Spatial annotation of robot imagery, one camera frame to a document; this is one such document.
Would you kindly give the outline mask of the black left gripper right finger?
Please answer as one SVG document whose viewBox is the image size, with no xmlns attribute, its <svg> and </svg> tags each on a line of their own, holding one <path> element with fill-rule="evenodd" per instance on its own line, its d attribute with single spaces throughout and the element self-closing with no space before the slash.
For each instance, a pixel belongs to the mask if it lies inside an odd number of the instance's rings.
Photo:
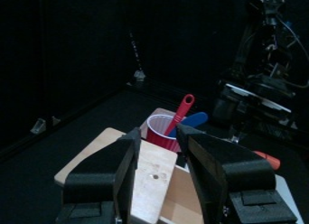
<svg viewBox="0 0 309 224">
<path fill-rule="evenodd" d="M 296 224 L 270 163 L 246 147 L 177 126 L 201 203 L 204 224 Z"/>
</svg>

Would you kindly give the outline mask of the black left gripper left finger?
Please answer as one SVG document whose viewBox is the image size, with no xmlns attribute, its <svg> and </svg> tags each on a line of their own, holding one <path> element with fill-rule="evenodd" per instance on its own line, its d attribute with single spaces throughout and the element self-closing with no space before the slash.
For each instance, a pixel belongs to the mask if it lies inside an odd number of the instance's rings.
<svg viewBox="0 0 309 224">
<path fill-rule="evenodd" d="M 68 173 L 56 224 L 131 224 L 142 131 L 135 127 Z"/>
</svg>

